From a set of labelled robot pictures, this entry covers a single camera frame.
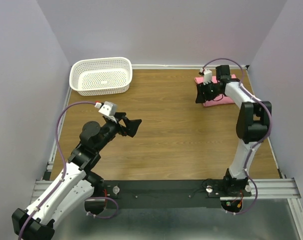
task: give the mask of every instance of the cable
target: cable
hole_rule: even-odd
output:
[[[61,160],[62,160],[62,164],[63,164],[63,171],[62,171],[62,176],[59,180],[59,182],[56,184],[56,186],[53,187],[53,189],[48,193],[48,195],[46,197],[44,197],[44,199],[37,205],[37,207],[34,209],[33,212],[31,212],[31,214],[28,216],[28,218],[26,219],[26,221],[23,223],[20,231],[19,231],[19,235],[18,235],[18,240],[21,240],[22,237],[23,237],[23,233],[24,233],[24,230],[28,224],[28,222],[32,219],[32,217],[35,215],[35,213],[38,212],[38,210],[41,208],[41,206],[51,197],[51,195],[58,189],[58,187],[62,184],[64,178],[65,178],[65,175],[66,175],[66,170],[67,170],[67,167],[66,167],[66,161],[65,161],[65,158],[63,156],[63,152],[62,152],[62,149],[61,149],[61,146],[60,146],[60,143],[59,143],[59,140],[58,140],[58,128],[59,128],[59,124],[60,124],[60,121],[61,121],[61,118],[63,117],[64,113],[71,107],[75,106],[75,105],[79,105],[79,104],[92,104],[92,105],[95,105],[96,103],[95,102],[92,102],[92,101],[77,101],[77,102],[74,102],[70,105],[68,105],[62,112],[61,114],[59,115],[58,117],[58,120],[57,120],[57,123],[56,123],[56,128],[55,128],[55,141],[56,141],[56,144],[57,144],[57,149],[58,149],[58,152],[60,154],[60,157],[61,157]]]
[[[189,195],[190,198],[193,198],[193,197],[195,196],[195,194],[198,193],[198,192],[200,192],[200,191],[203,191],[203,192],[206,193],[206,190],[205,190],[203,187],[200,187],[200,188],[197,188],[195,191],[193,191],[193,192],[191,193],[191,195]]]
[[[242,204],[243,203],[243,199],[244,199],[244,194],[243,194],[242,190],[240,190],[240,193],[241,193],[240,203]]]
[[[219,102],[219,101],[222,100],[223,98],[224,98],[224,94],[221,95],[221,98],[220,98],[220,99],[218,99],[218,100],[215,100],[215,99],[214,99],[213,101],[214,101],[214,102]]]
[[[237,197],[230,204],[233,204],[234,202],[236,202],[239,196],[240,196],[240,194],[238,194]]]
[[[208,181],[208,180],[213,180],[213,179],[207,178],[207,179],[205,179],[205,180],[203,180],[203,181],[201,182],[201,187],[202,187],[203,189],[205,189],[205,190],[206,190],[206,186],[204,186],[204,183],[205,183],[206,181]]]
[[[261,144],[265,139],[267,139],[269,137],[269,135],[271,134],[271,131],[272,131],[272,126],[273,126],[273,120],[272,120],[272,115],[270,113],[270,111],[268,110],[268,108],[259,100],[257,99],[254,95],[252,95],[249,91],[247,91],[247,89],[244,87],[243,85],[243,81],[244,81],[244,77],[245,77],[245,74],[244,74],[244,70],[242,68],[242,66],[235,62],[234,60],[231,60],[229,58],[224,58],[224,57],[221,57],[221,58],[216,58],[214,60],[211,60],[209,62],[207,62],[203,67],[202,69],[205,70],[205,67],[214,62],[214,61],[217,61],[217,60],[227,60],[227,61],[230,61],[230,62],[233,62],[234,64],[236,64],[240,70],[241,70],[241,79],[239,81],[239,88],[250,98],[252,99],[255,103],[258,103],[264,110],[265,112],[267,113],[268,115],[268,119],[269,119],[269,128],[267,130],[267,133],[266,135],[261,139],[259,140],[258,142],[256,142],[248,151],[248,154],[246,156],[246,160],[245,160],[245,163],[244,163],[244,166],[243,166],[243,170],[244,170],[244,173],[245,175],[247,176],[247,178],[252,182],[254,188],[255,188],[255,198],[253,200],[253,202],[251,203],[251,205],[246,208],[244,211],[240,211],[240,212],[231,212],[232,214],[234,215],[240,215],[240,214],[244,214],[244,213],[247,213],[255,204],[256,204],[256,201],[257,201],[257,198],[258,198],[258,188],[257,188],[257,185],[255,183],[255,181],[250,177],[249,173],[248,173],[248,170],[247,170],[247,163],[253,153],[253,149],[258,145],[258,144]]]
[[[103,192],[105,193],[105,198],[107,198],[107,191],[106,191],[106,189],[104,189]]]
[[[86,200],[99,200],[99,199],[105,199],[105,200],[109,200],[111,202],[113,202],[115,205],[116,205],[116,211],[110,215],[110,216],[98,216],[96,214],[92,214],[90,211],[87,212],[87,216],[90,215],[90,216],[93,216],[93,218],[98,218],[98,219],[111,219],[112,217],[116,216],[118,211],[119,211],[119,206],[117,204],[117,202],[110,198],[110,197],[105,197],[105,196],[97,196],[97,197],[90,197],[90,198],[87,198]]]

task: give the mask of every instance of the screw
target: screw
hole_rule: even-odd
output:
[[[112,192],[113,192],[114,194],[118,194],[118,193],[120,192],[120,188],[119,188],[118,186],[114,186],[114,187],[112,188]]]
[[[251,186],[246,185],[246,186],[245,186],[245,191],[248,192],[248,193],[250,193],[250,192],[252,191]]]
[[[209,185],[208,185],[208,186],[206,187],[206,192],[209,193],[209,194],[212,193],[212,192],[213,192],[212,186],[209,186]]]

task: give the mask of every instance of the cable connector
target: cable connector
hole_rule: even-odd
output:
[[[102,107],[102,105],[103,104],[101,102],[97,101],[95,104],[95,108],[100,109]]]
[[[204,76],[204,71],[205,69],[202,67],[201,69],[199,69],[199,75]]]
[[[209,69],[206,69],[203,72],[203,84],[207,85],[207,84],[211,83],[212,79],[213,79],[213,72]]]
[[[227,211],[227,210],[225,211],[225,213],[227,213],[227,214],[230,213],[230,214],[233,214],[234,216],[236,215],[236,212],[231,212],[231,211]]]
[[[117,109],[116,104],[109,101],[105,101],[104,103],[96,102],[95,107],[99,105],[100,105],[100,109],[98,110],[99,113],[101,113],[105,118],[110,119],[115,123],[118,123],[116,118],[114,117]]]

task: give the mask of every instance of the metal floor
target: metal floor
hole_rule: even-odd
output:
[[[244,201],[244,209],[251,200]],[[286,199],[259,199],[243,215],[222,209],[122,209],[112,219],[86,216],[80,205],[53,240],[299,240]]]

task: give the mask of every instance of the metal frame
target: metal frame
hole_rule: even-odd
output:
[[[199,66],[197,65],[160,65],[160,64],[137,64],[133,65],[133,69],[198,69]],[[64,101],[65,108],[68,105],[70,95],[71,95],[71,88],[68,87],[66,98]],[[60,137],[63,124],[64,124],[65,115],[62,117],[61,122],[58,128],[58,137]],[[284,174],[282,174],[281,170],[279,169],[279,165],[277,163],[275,153],[271,144],[270,139],[268,138],[268,142],[270,145],[270,149],[276,164],[276,167],[279,171],[280,179],[256,179],[254,180],[258,187],[258,199],[287,199],[288,204],[291,210],[291,214],[293,216],[299,237],[303,240],[303,208],[300,202],[301,196],[296,185],[294,179],[287,179],[285,178]],[[53,169],[54,160],[57,152],[57,146],[55,140],[53,141],[53,146],[51,149],[51,153],[48,159],[47,169],[46,172],[50,173]],[[34,190],[31,197],[31,203],[34,202],[52,183],[52,181],[48,180],[40,180],[35,182]],[[252,199],[255,196],[255,189],[251,182],[249,182],[251,186],[251,197],[246,197],[247,199]],[[229,200],[228,197],[221,197],[221,200]]]

